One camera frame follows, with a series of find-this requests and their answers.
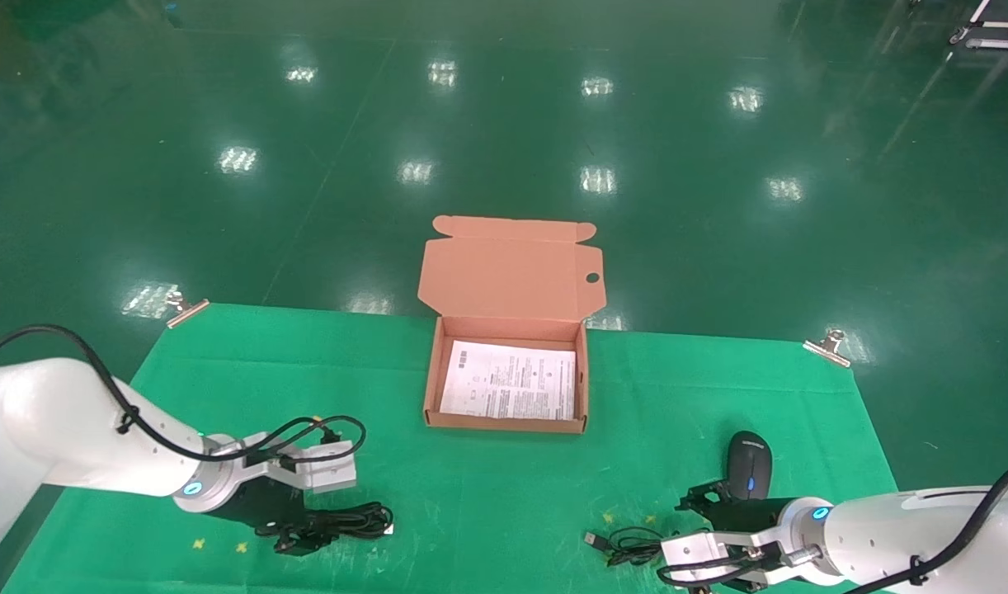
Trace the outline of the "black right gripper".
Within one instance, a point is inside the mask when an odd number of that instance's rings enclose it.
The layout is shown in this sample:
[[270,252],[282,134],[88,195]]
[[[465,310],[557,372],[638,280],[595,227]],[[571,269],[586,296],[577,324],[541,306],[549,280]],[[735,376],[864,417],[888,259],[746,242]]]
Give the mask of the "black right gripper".
[[732,497],[726,481],[713,481],[690,488],[675,510],[703,516],[715,531],[755,534],[778,526],[790,503],[790,497]]

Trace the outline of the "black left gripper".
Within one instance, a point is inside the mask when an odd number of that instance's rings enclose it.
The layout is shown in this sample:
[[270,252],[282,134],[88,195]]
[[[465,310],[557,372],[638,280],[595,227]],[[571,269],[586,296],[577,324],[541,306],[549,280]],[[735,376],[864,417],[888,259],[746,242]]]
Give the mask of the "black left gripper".
[[278,534],[273,549],[285,556],[327,548],[341,537],[335,530],[345,521],[343,510],[307,510],[303,490],[269,477],[240,483],[209,515],[250,526],[257,536]]

